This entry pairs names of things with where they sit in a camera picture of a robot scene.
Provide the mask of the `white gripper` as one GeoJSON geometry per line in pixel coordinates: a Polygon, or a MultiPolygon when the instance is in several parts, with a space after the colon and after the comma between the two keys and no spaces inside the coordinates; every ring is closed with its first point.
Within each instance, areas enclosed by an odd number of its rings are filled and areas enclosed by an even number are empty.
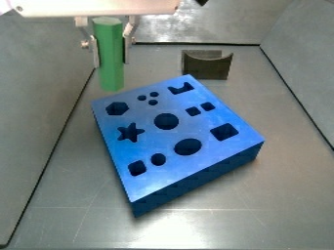
{"type": "Polygon", "coordinates": [[[81,48],[92,53],[93,67],[99,68],[97,42],[85,30],[91,16],[128,16],[123,30],[124,63],[135,43],[139,15],[173,14],[180,0],[8,0],[9,7],[25,18],[75,17],[75,26],[83,34],[81,48]]]}

